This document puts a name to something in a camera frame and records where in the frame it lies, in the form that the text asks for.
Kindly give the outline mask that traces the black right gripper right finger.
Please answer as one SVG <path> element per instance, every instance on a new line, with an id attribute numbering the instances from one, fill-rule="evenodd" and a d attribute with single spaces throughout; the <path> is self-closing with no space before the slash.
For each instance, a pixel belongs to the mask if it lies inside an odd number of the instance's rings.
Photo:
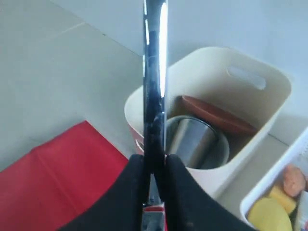
<path id="1" fill-rule="evenodd" d="M 169 231 L 253 230 L 211 198 L 174 154 L 166 156 L 156 182 Z"/>

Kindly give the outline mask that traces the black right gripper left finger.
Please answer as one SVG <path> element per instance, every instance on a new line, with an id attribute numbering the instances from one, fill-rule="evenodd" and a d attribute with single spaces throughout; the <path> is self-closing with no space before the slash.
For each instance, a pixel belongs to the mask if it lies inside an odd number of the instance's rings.
<path id="1" fill-rule="evenodd" d="M 102 197 L 61 231 L 140 231 L 144 189 L 144 156 L 134 154 Z"/>

